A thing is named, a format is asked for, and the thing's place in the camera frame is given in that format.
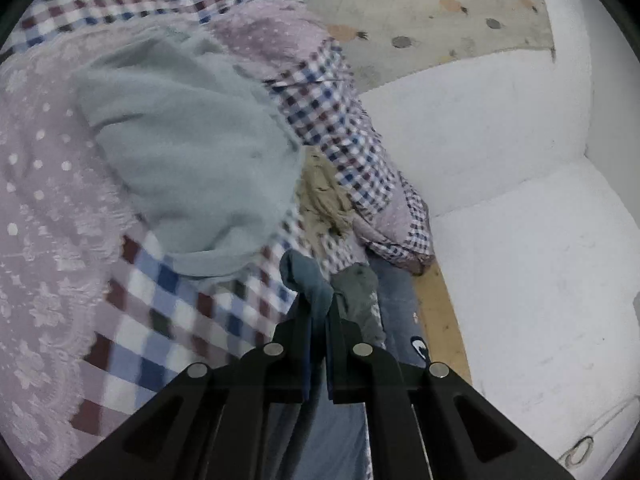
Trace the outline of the olive green garment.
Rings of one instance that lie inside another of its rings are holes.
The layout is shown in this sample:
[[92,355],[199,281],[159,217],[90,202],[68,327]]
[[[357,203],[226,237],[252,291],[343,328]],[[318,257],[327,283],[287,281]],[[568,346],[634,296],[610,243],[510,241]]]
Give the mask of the olive green garment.
[[356,323],[367,344],[384,348],[386,335],[378,306],[378,278],[370,266],[355,263],[331,275],[340,315]]

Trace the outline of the khaki beige garment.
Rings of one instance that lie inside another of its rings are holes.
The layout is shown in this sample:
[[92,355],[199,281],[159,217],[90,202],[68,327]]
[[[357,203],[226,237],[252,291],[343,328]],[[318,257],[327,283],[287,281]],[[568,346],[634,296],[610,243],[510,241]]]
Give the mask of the khaki beige garment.
[[305,160],[296,196],[308,243],[324,257],[327,236],[345,238],[352,232],[354,208],[348,194],[336,180],[332,162],[315,146],[306,146]]

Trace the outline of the light grey-green sweater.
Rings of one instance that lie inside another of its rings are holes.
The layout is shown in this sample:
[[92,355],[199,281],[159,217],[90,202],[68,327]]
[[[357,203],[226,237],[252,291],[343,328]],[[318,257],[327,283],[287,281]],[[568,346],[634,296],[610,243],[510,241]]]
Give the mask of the light grey-green sweater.
[[212,38],[144,32],[74,76],[82,116],[172,270],[225,281],[290,211],[303,145]]

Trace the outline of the wooden bed frame edge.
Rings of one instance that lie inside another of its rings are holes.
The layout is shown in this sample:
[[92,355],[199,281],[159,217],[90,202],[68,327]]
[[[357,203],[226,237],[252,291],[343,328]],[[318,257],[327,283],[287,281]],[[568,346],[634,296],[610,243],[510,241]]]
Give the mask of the wooden bed frame edge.
[[457,315],[437,261],[422,275],[413,278],[413,289],[418,298],[418,318],[431,360],[447,364],[472,384]]

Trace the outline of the navy blue cartoon pillow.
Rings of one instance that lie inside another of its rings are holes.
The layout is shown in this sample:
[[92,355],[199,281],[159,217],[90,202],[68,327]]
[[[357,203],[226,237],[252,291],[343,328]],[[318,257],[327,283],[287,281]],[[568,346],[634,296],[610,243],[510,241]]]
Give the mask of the navy blue cartoon pillow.
[[378,278],[378,306],[386,350],[399,363],[426,367],[430,356],[418,317],[419,301],[413,289],[412,275],[373,252],[368,253],[368,258]]

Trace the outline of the dark teal blue garment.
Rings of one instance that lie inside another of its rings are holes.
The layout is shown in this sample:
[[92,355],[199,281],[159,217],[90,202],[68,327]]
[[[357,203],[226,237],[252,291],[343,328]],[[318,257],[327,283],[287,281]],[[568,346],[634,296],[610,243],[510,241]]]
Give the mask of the dark teal blue garment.
[[314,259],[289,250],[280,260],[283,284],[297,298],[286,318],[311,320],[309,398],[273,404],[267,415],[265,479],[363,479],[367,475],[367,428],[359,404],[334,404],[326,385],[326,315],[333,288]]

